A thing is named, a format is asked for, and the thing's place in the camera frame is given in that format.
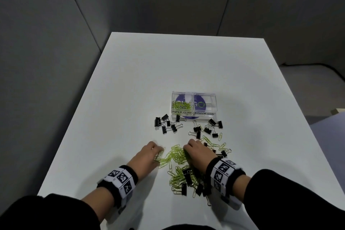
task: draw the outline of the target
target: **person's arm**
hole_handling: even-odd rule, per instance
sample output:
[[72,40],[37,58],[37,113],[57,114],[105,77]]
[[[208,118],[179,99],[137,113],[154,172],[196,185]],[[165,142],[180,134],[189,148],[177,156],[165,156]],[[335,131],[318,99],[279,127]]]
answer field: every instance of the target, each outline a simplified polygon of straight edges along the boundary
[[[191,139],[183,148],[191,157],[189,162],[204,174],[210,174],[220,159],[200,141]],[[259,229],[319,229],[343,225],[345,211],[271,170],[260,170],[252,178],[245,174],[235,178],[226,184],[227,192],[244,203]]]
[[[159,165],[154,158],[160,151],[163,151],[162,147],[149,142],[121,168],[127,169],[136,184]],[[121,205],[119,192],[109,188],[103,181],[82,200],[57,194],[50,194],[45,198],[27,196],[13,203],[0,216],[0,228],[17,223],[25,228],[53,226],[61,229],[72,227],[99,229],[100,222],[117,204]]]

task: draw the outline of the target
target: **wristband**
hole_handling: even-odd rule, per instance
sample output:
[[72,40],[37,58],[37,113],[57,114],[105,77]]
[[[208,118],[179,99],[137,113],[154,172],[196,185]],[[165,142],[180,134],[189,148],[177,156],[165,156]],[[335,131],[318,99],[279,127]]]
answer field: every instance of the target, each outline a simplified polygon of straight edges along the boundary
[[210,184],[217,189],[223,197],[233,195],[235,180],[246,174],[242,168],[228,158],[214,158],[206,169],[210,177]]
[[108,189],[114,198],[114,206],[119,208],[126,206],[132,197],[132,191],[137,182],[138,177],[132,168],[122,165],[99,180],[97,188],[105,187]]

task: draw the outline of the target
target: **hand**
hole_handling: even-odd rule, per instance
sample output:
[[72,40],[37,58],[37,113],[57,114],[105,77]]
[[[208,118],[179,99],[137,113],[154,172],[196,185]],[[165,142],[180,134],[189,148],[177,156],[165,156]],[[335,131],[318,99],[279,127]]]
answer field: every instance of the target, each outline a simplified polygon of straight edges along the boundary
[[204,146],[199,140],[190,139],[188,144],[183,146],[183,149],[190,155],[191,160],[189,162],[204,174],[208,164],[213,158],[217,157],[211,149]]
[[139,181],[159,166],[159,162],[154,161],[154,158],[160,151],[164,151],[164,149],[150,141],[128,162],[127,165],[136,172]]

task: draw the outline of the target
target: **purple circular sticker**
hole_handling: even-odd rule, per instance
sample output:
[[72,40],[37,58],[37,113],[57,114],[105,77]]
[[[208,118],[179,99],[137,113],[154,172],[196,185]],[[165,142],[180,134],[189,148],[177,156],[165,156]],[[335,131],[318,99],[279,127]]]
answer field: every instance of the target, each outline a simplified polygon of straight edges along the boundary
[[[186,101],[185,95],[180,94],[176,98],[176,101],[185,102]],[[195,110],[206,110],[205,100],[200,95],[194,95],[194,107],[195,107]],[[184,118],[196,119],[196,118],[198,118],[198,116],[184,116]]]

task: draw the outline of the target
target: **plastic storage container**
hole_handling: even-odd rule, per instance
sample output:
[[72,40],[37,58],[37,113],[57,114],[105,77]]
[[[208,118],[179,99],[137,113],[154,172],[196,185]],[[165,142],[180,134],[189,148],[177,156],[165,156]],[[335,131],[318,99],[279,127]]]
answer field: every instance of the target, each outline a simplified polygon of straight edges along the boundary
[[198,92],[172,92],[172,115],[213,117],[215,116],[216,112],[216,94]]

